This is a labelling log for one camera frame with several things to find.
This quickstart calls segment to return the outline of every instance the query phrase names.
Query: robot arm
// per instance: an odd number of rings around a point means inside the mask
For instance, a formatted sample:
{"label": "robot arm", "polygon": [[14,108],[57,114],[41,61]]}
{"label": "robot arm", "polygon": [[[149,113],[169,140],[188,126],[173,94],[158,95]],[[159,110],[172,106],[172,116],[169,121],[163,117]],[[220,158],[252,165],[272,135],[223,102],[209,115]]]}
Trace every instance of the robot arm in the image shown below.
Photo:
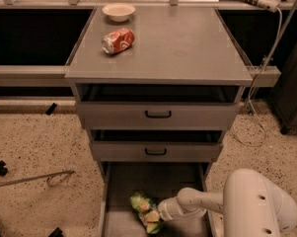
{"label": "robot arm", "polygon": [[280,232],[297,225],[294,199],[265,176],[248,169],[232,173],[223,194],[184,188],[158,206],[165,221],[201,217],[206,209],[224,215],[225,237],[279,237]]}

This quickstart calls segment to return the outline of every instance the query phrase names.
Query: white bowl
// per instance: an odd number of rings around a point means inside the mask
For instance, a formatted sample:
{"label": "white bowl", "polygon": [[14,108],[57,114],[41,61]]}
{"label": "white bowl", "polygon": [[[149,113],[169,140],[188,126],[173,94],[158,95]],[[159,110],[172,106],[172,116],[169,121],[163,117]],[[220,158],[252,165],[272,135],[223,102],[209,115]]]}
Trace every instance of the white bowl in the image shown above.
{"label": "white bowl", "polygon": [[108,4],[102,9],[103,13],[108,15],[115,22],[123,22],[129,19],[129,16],[135,12],[135,7],[131,4]]}

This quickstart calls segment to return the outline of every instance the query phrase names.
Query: terrazzo floor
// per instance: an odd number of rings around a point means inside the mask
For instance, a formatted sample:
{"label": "terrazzo floor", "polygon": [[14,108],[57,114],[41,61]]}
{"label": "terrazzo floor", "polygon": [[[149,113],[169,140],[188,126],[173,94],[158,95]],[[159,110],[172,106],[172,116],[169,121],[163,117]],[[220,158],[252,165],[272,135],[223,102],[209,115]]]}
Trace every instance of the terrazzo floor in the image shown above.
{"label": "terrazzo floor", "polygon": [[[241,111],[225,147],[207,177],[211,192],[221,192],[227,176],[239,168],[261,172],[297,202],[297,130],[282,135],[280,123],[266,102],[255,102],[267,130],[261,147],[249,147],[234,138],[258,143],[263,133],[255,117]],[[88,137],[74,113],[58,109],[34,113],[0,112],[0,160],[9,172],[0,182],[74,170],[71,176],[0,188],[0,233],[3,237],[47,237],[56,227],[65,237],[98,236],[103,180],[93,161]],[[222,216],[214,214],[217,237],[223,236]],[[297,237],[297,228],[285,237]]]}

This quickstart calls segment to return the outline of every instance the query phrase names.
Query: drawer front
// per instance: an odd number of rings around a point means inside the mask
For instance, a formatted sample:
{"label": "drawer front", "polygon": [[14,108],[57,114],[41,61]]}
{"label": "drawer front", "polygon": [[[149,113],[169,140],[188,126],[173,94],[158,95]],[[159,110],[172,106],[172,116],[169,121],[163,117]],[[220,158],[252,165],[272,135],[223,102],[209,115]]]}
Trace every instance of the drawer front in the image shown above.
{"label": "drawer front", "polygon": [[[201,167],[181,163],[111,163],[109,166],[99,229],[101,237],[147,236],[129,198],[135,191],[143,190],[156,203],[175,197],[185,187],[204,191]],[[165,223],[156,236],[212,236],[207,215],[189,220]]]}
{"label": "drawer front", "polygon": [[92,142],[91,148],[97,161],[213,162],[222,144]]}
{"label": "drawer front", "polygon": [[213,129],[231,127],[239,105],[77,105],[84,127],[105,129]]}

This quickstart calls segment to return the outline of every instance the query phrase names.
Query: can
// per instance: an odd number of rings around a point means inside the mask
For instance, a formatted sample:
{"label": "can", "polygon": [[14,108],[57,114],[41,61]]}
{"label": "can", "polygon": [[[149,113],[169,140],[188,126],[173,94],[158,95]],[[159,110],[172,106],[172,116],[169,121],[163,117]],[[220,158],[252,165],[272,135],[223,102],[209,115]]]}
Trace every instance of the can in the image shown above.
{"label": "can", "polygon": [[135,41],[131,29],[122,28],[102,38],[102,49],[105,53],[114,54],[129,48]]}

